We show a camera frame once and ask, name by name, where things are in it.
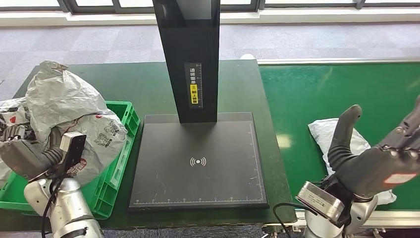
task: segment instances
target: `sticker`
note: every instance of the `sticker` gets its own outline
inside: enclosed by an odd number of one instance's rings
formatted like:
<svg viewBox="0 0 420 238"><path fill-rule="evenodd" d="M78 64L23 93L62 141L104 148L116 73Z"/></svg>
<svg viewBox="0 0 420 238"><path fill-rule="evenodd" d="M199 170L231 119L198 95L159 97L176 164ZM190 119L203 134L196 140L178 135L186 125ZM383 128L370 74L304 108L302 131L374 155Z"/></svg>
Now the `sticker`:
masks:
<svg viewBox="0 0 420 238"><path fill-rule="evenodd" d="M412 178L417 176L417 174L393 174L387 179L385 179L384 183L391 183L391 184L399 184L399 183L405 183Z"/></svg>
<svg viewBox="0 0 420 238"><path fill-rule="evenodd" d="M201 63L186 63L185 77L188 88L188 101L191 109L203 108L203 84Z"/></svg>
<svg viewBox="0 0 420 238"><path fill-rule="evenodd" d="M77 165L70 167L67 170L67 174L68 175L72 175L72 176L76 176L77 173L79 171L81 171L83 168L85 168L87 164L88 163L87 163L87 161L85 159L80 158L80 162Z"/></svg>
<svg viewBox="0 0 420 238"><path fill-rule="evenodd" d="M191 103L198 104L198 93L197 93L196 84L190 84L190 93L191 93Z"/></svg>

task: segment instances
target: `qr code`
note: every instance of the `qr code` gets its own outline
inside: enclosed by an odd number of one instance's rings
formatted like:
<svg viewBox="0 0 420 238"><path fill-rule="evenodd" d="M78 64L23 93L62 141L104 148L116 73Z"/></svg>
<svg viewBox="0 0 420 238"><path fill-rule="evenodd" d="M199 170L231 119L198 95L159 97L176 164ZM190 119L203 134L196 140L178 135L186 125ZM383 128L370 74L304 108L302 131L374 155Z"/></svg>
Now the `qr code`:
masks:
<svg viewBox="0 0 420 238"><path fill-rule="evenodd" d="M100 133L98 137L94 140L94 142L99 145L107 148L109 144L112 142L112 139L109 139L106 135L103 133Z"/></svg>
<svg viewBox="0 0 420 238"><path fill-rule="evenodd" d="M107 126L105 126L104 130L108 132L109 134L112 134L112 136L115 136L118 133L118 127L113 123L109 122Z"/></svg>

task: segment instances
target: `robot finger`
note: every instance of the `robot finger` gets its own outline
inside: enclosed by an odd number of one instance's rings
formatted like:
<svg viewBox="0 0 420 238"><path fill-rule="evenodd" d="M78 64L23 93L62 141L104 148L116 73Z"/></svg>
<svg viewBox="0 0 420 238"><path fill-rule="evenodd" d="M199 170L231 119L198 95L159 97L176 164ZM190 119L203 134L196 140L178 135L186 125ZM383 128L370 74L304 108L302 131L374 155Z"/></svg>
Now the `robot finger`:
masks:
<svg viewBox="0 0 420 238"><path fill-rule="evenodd" d="M337 126L335 127L330 148L334 148L339 145L347 147L350 146L350 139L352 138L354 125L361 115L362 108L360 108L359 105L351 106L340 115Z"/></svg>
<svg viewBox="0 0 420 238"><path fill-rule="evenodd" d="M416 99L414 109L393 129L380 143L383 149L387 147L404 148L411 138L415 138L414 133L420 125L420 96Z"/></svg>
<svg viewBox="0 0 420 238"><path fill-rule="evenodd" d="M420 150L420 128L418 128L412 136L404 144L403 148L405 149L413 149L413 150Z"/></svg>

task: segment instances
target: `robotic hand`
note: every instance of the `robotic hand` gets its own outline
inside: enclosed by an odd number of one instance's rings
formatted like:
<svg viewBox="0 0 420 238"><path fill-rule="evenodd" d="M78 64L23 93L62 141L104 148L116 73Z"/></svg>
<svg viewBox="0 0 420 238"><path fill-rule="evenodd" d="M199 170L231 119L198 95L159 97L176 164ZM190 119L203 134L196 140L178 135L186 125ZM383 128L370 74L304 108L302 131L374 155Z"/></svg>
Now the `robotic hand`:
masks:
<svg viewBox="0 0 420 238"><path fill-rule="evenodd" d="M353 155L350 139L361 114L360 106L354 105L339 118L328 151L335 173L319 187L306 182L297 196L312 211L305 212L306 238L354 233L376 208L376 194L420 173L420 96L414 110L379 144Z"/></svg>
<svg viewBox="0 0 420 238"><path fill-rule="evenodd" d="M54 238L102 238L99 223L94 219L80 190L80 184L66 172L80 162L86 135L60 133L53 128L50 148L39 152L33 141L9 137L0 142L0 156L17 174L29 183L24 195L34 210L43 216L41 235L45 237L45 219L50 218Z"/></svg>

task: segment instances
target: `plastic bag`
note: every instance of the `plastic bag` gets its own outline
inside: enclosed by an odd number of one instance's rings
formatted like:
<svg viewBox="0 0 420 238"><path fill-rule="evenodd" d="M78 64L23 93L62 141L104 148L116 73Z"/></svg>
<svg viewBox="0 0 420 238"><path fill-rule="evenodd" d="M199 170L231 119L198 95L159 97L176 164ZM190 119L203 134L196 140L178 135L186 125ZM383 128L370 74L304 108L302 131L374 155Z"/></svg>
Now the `plastic bag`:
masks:
<svg viewBox="0 0 420 238"><path fill-rule="evenodd" d="M25 98L0 103L0 139L10 135L37 140L40 150L48 148L49 134L77 131L86 135L81 162L70 173L81 184L91 182L116 158L127 130L118 116L89 83L56 62L45 61L28 85ZM0 161L1 180L10 169Z"/></svg>
<svg viewBox="0 0 420 238"><path fill-rule="evenodd" d="M331 145L332 136L334 134L335 127L337 126L338 118L316 120L308 125L309 131L311 132L312 137L315 139L319 145L323 156L322 159L325 162L327 167L328 174L333 174L334 171L329 165L328 162L328 150ZM352 138L350 141L350 150L353 154L359 155L365 150L369 149L369 143L357 132L356 129L353 129ZM378 205L389 204L394 202L397 199L397 196L392 193L392 190L380 192L378 194Z"/></svg>

